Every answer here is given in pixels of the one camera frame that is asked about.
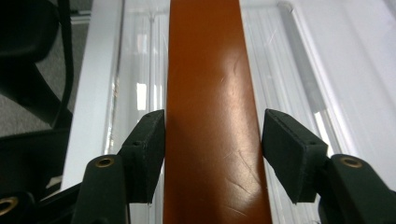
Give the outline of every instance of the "brass grommet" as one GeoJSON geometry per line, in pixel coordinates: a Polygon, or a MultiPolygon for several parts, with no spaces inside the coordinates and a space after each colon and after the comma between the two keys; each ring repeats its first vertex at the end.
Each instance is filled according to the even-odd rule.
{"type": "Polygon", "coordinates": [[[7,214],[18,205],[17,197],[0,199],[0,216],[7,214]]]}
{"type": "Polygon", "coordinates": [[[97,161],[95,165],[99,168],[105,168],[105,167],[111,166],[113,163],[114,163],[113,158],[105,157],[105,158],[102,158],[101,160],[97,161]]]}
{"type": "Polygon", "coordinates": [[[343,163],[346,166],[352,167],[352,168],[361,168],[363,164],[361,164],[360,161],[355,160],[351,157],[343,157],[340,159],[341,163],[343,163]]]}

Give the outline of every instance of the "black clamp jaw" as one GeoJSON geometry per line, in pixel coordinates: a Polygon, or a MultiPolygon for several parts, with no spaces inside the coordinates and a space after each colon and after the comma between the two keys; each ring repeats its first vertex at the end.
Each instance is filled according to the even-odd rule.
{"type": "Polygon", "coordinates": [[[321,223],[396,223],[396,194],[356,157],[326,156],[327,145],[288,114],[267,109],[262,153],[293,203],[321,196],[321,223]]]}
{"type": "MultiPolygon", "coordinates": [[[[147,114],[118,155],[88,163],[80,184],[39,203],[28,192],[0,195],[0,223],[130,223],[129,203],[152,201],[164,134],[163,110],[147,114]]],[[[321,196],[321,223],[396,223],[396,194],[373,168],[348,155],[328,158],[327,145],[291,116],[266,110],[262,152],[293,203],[321,196]]]]}
{"type": "Polygon", "coordinates": [[[164,142],[164,111],[148,113],[118,155],[100,156],[88,163],[80,184],[39,203],[28,192],[0,195],[0,223],[130,223],[129,203],[152,202],[164,142]]]}

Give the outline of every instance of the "gray carpet floor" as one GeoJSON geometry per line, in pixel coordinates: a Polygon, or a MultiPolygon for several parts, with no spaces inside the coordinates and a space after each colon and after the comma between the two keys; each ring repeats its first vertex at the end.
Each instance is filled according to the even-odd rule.
{"type": "MultiPolygon", "coordinates": [[[[72,0],[70,6],[72,10],[91,10],[92,0],[72,0]]],[[[75,81],[68,105],[71,111],[73,111],[76,101],[78,78],[81,70],[88,28],[88,23],[75,24],[72,27],[75,81]]],[[[60,32],[48,57],[38,63],[37,67],[58,98],[62,98],[65,71],[64,52],[60,32]]],[[[9,136],[16,133],[30,133],[47,129],[50,129],[48,124],[37,119],[21,106],[8,100],[8,98],[0,95],[0,136],[9,136]]]]}

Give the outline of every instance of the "leather strap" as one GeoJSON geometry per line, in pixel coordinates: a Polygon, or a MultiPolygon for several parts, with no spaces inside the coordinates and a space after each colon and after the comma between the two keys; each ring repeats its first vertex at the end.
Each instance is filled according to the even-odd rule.
{"type": "Polygon", "coordinates": [[[238,0],[172,0],[163,223],[271,223],[238,0]]]}

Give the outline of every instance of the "black rubber pad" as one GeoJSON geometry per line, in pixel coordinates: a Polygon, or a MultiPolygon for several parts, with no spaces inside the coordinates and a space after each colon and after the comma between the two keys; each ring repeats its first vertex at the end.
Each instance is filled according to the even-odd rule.
{"type": "Polygon", "coordinates": [[[293,203],[315,200],[315,173],[328,159],[322,140],[290,115],[267,109],[262,153],[293,203]]]}
{"type": "Polygon", "coordinates": [[[143,116],[119,152],[125,168],[129,203],[152,202],[164,153],[164,111],[158,110],[143,116]]]}

